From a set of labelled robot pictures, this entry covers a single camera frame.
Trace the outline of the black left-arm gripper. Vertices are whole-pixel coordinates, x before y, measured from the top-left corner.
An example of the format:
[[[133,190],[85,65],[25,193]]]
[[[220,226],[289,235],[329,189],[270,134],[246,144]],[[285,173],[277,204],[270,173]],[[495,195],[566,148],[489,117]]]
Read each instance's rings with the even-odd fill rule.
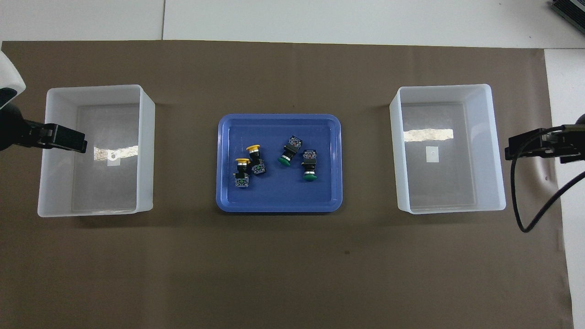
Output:
[[[0,111],[0,151],[13,144],[31,148],[27,137],[30,133],[35,147],[86,153],[84,133],[55,123],[25,120],[17,106],[6,104]]]

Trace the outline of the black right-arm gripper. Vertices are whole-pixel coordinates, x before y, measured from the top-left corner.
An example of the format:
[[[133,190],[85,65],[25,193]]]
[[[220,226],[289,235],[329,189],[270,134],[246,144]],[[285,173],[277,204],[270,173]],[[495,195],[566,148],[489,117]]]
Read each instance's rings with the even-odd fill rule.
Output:
[[[564,141],[572,148],[572,154],[560,158],[560,163],[572,163],[583,161],[585,158],[585,114],[582,114],[572,125],[562,125],[550,128],[537,128],[529,131],[528,137],[508,138],[508,147],[505,148],[505,159],[512,160],[516,155],[519,158],[560,158],[561,154],[556,148],[556,140],[552,137],[544,137],[552,133],[562,131]],[[535,138],[520,150],[521,146],[529,139]]]

